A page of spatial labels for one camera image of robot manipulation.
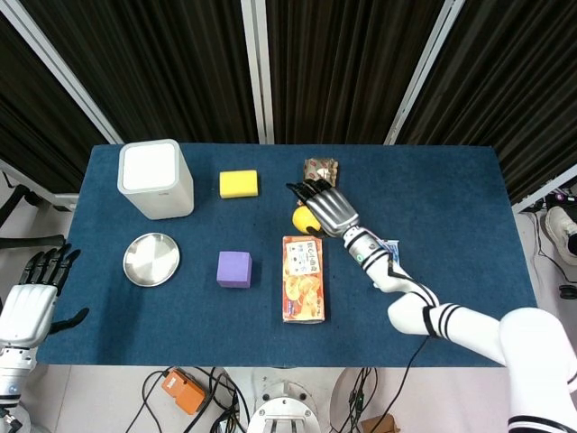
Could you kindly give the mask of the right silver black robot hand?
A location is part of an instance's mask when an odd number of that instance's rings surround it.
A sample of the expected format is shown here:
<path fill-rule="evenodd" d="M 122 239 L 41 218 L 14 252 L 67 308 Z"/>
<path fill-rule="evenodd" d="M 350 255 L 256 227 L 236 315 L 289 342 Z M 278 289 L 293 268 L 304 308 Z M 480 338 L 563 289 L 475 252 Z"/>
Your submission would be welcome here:
<path fill-rule="evenodd" d="M 352 226 L 360 224 L 357 211 L 344 195 L 327 180 L 304 180 L 286 187 L 308 208 L 319 228 L 306 226 L 307 234 L 317 238 L 342 237 Z"/>

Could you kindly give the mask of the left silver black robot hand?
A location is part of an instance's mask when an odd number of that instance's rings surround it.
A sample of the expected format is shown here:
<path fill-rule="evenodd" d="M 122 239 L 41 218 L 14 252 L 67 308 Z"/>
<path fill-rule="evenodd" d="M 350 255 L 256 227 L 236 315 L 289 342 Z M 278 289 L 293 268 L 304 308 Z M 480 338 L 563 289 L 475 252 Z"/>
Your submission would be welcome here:
<path fill-rule="evenodd" d="M 53 319 L 69 271 L 81 251 L 70 244 L 35 254 L 8 293 L 1 309 L 1 346 L 32 349 L 47 336 L 78 326 L 89 313 L 82 308 L 72 318 Z"/>

